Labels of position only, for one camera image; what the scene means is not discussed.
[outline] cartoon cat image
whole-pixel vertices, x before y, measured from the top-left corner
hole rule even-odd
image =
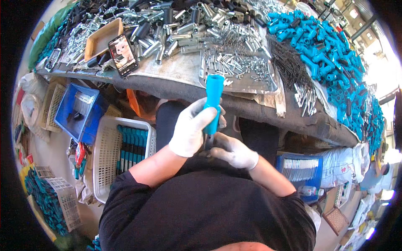
[[[131,61],[134,59],[133,54],[131,52],[131,49],[127,43],[126,38],[118,42],[116,45],[116,53],[119,55],[122,55],[125,59],[127,59],[127,62]]]

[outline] green cloth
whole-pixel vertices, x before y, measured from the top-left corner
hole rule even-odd
[[[32,70],[36,66],[36,62],[39,59],[39,55],[45,49],[47,43],[53,38],[57,29],[61,26],[62,22],[67,17],[70,9],[74,4],[69,4],[57,13],[49,20],[47,24],[39,31],[35,41],[33,42],[31,52],[29,54],[28,69]]]

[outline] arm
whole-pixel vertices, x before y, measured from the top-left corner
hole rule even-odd
[[[189,157],[203,144],[202,130],[216,117],[217,110],[209,107],[203,110],[207,98],[202,98],[184,109],[177,118],[169,145],[153,156],[146,158],[129,169],[136,182],[157,187],[172,178]],[[220,124],[226,124],[223,116]]]
[[[217,147],[211,149],[211,156],[227,161],[235,168],[247,168],[251,178],[271,190],[278,197],[296,192],[295,187],[280,174],[266,159],[245,144],[223,133],[215,134]]]
[[[377,149],[377,156],[375,157],[375,176],[378,177],[381,174],[381,170],[380,170],[380,158],[382,157],[382,144],[380,145],[380,147]]]
[[[153,156],[131,167],[129,171],[138,183],[156,187],[172,178],[186,160],[186,157],[173,153],[169,146],[165,146]]]
[[[271,190],[278,197],[285,197],[296,192],[293,184],[261,156],[249,174],[255,182]]]

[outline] wooden tray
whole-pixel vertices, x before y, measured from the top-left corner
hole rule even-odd
[[[116,18],[92,33],[86,41],[84,61],[87,62],[91,58],[106,52],[108,50],[109,42],[122,33],[123,23],[121,18]]]

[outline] glove thumb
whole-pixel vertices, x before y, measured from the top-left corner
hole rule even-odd
[[[213,147],[210,151],[209,151],[210,155],[212,157],[218,158],[218,159],[222,159],[226,162],[228,162],[229,164],[232,164],[233,158],[234,158],[234,154],[230,153],[222,148],[218,148],[218,147]]]

